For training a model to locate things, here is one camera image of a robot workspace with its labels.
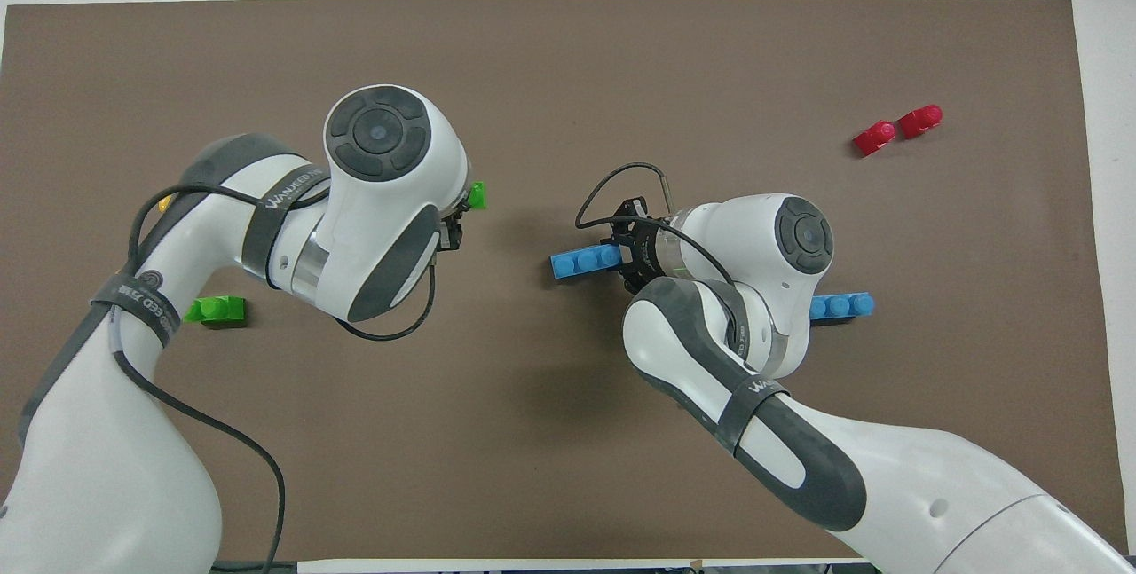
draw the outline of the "lego brick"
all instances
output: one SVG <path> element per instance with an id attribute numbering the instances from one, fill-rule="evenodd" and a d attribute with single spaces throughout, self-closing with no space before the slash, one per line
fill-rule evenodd
<path id="1" fill-rule="evenodd" d="M 876 152 L 884 144 L 895 139 L 895 124 L 880 119 L 872 124 L 867 131 L 857 135 L 852 143 L 860 149 L 864 157 Z"/>
<path id="2" fill-rule="evenodd" d="M 876 301 L 867 292 L 845 294 L 818 294 L 809 307 L 810 321 L 849 319 L 867 317 L 876 308 Z"/>
<path id="3" fill-rule="evenodd" d="M 553 255 L 549 257 L 549 261 L 552 264 L 552 276 L 565 278 L 618 268 L 623 264 L 623 253 L 618 246 L 601 243 Z"/>
<path id="4" fill-rule="evenodd" d="M 193 300 L 190 310 L 185 313 L 185 322 L 202 324 L 243 324 L 244 298 L 223 294 L 220 297 L 200 297 Z"/>
<path id="5" fill-rule="evenodd" d="M 469 199 L 466 200 L 473 210 L 485 209 L 485 182 L 474 182 L 469 186 Z"/>
<path id="6" fill-rule="evenodd" d="M 943 109 L 933 105 L 917 108 L 912 113 L 900 117 L 900 127 L 903 128 L 903 136 L 907 139 L 918 138 L 927 131 L 941 125 L 943 122 Z"/>

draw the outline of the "black button pad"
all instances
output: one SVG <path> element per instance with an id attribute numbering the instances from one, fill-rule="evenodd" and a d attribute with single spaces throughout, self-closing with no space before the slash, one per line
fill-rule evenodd
<path id="1" fill-rule="evenodd" d="M 833 260 L 833 232 L 820 210 L 800 197 L 782 202 L 774 218 L 782 256 L 805 274 L 824 272 Z"/>
<path id="2" fill-rule="evenodd" d="M 429 149 L 426 105 L 396 86 L 376 86 L 345 98 L 328 116 L 324 141 L 332 159 L 352 176 L 396 180 Z"/>

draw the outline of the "green lego brick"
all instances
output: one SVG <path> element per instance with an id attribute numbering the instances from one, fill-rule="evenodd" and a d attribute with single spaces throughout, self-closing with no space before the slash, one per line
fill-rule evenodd
<path id="1" fill-rule="evenodd" d="M 232 294 L 200 297 L 193 300 L 193 306 L 182 321 L 202 324 L 244 323 L 244 298 Z"/>
<path id="2" fill-rule="evenodd" d="M 469 199 L 467 202 L 474 210 L 485 209 L 485 182 L 474 182 L 469 186 Z"/>

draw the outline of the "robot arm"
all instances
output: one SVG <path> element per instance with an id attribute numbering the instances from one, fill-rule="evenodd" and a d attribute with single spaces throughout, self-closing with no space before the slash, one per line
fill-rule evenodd
<path id="1" fill-rule="evenodd" d="M 0 572 L 210 569 L 222 524 L 209 475 L 112 351 L 152 381 L 177 315 L 223 266 L 357 322 L 398 306 L 434 252 L 460 240 L 469 165 L 426 98 L 391 85 L 349 93 L 327 117 L 325 149 L 327 169 L 267 135 L 240 135 L 185 172 L 183 184 L 223 185 L 256 203 L 176 196 L 95 296 L 25 407 Z"/>
<path id="2" fill-rule="evenodd" d="M 1109 544 L 1018 469 L 933 430 L 827 415 L 774 378 L 800 364 L 808 299 L 832 259 L 815 206 L 738 198 L 670 218 L 712 252 L 642 239 L 655 276 L 624 319 L 636 371 L 784 505 L 889 574 L 1127 572 Z M 787 339 L 778 344 L 778 338 Z"/>

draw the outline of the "brown mat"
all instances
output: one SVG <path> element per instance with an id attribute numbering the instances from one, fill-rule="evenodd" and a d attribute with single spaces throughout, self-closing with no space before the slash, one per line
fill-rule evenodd
<path id="1" fill-rule="evenodd" d="M 7 267 L 0 490 L 36 380 L 122 263 L 130 219 L 202 145 L 272 133 L 323 163 L 344 92 L 411 85 L 491 209 L 440 257 L 416 335 L 366 343 L 239 271 L 247 330 L 187 325 L 158 382 L 243 429 L 289 483 L 284 558 L 791 557 L 850 551 L 633 372 L 612 275 L 554 283 L 571 218 L 625 161 L 690 206 L 795 192 L 836 234 L 820 291 L 878 314 L 815 331 L 784 381 L 821 410 L 984 446 L 1125 548 L 1068 1 L 308 0 L 14 7 L 0 77 Z M 859 159 L 879 118 L 924 138 Z M 657 184 L 628 174 L 609 213 Z M 425 292 L 373 328 L 414 318 Z M 268 471 L 174 417 L 217 484 L 222 556 L 264 554 Z"/>

